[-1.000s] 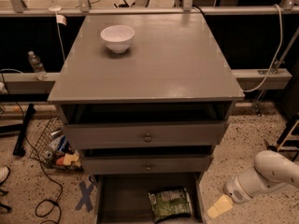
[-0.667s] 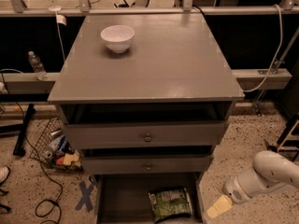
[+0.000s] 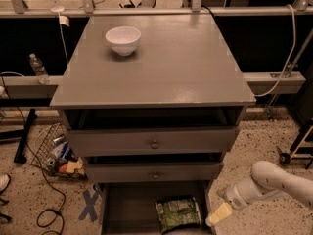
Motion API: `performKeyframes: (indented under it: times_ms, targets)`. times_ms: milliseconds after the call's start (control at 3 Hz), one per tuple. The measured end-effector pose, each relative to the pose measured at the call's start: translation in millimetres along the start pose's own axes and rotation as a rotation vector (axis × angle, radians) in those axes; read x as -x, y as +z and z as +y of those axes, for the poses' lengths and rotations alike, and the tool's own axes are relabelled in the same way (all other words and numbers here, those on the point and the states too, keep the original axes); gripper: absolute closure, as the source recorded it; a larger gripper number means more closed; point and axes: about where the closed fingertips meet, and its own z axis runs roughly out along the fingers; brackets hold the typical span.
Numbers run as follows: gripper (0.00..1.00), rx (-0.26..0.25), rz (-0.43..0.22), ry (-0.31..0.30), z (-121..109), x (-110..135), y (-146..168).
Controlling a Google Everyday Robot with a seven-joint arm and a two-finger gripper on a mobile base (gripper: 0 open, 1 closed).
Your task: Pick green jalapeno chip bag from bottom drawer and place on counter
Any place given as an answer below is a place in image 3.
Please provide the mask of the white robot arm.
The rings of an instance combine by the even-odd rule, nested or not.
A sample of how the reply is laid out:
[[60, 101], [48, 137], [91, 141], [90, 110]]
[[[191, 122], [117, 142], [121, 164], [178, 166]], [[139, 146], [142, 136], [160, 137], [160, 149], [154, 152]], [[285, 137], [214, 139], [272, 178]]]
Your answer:
[[207, 216], [205, 223], [212, 227], [255, 201], [266, 201], [289, 195], [313, 209], [313, 181], [289, 174], [267, 161], [256, 162], [250, 175], [233, 182], [220, 191], [224, 202]]

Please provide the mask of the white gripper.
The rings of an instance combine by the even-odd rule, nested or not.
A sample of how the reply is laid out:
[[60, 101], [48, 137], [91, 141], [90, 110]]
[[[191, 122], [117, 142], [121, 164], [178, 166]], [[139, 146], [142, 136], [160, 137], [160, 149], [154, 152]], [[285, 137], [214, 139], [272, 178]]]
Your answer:
[[260, 187], [247, 176], [226, 187], [223, 193], [224, 202], [211, 211], [205, 220], [207, 226], [212, 227], [219, 221], [230, 216], [234, 210], [240, 210], [256, 201], [261, 196]]

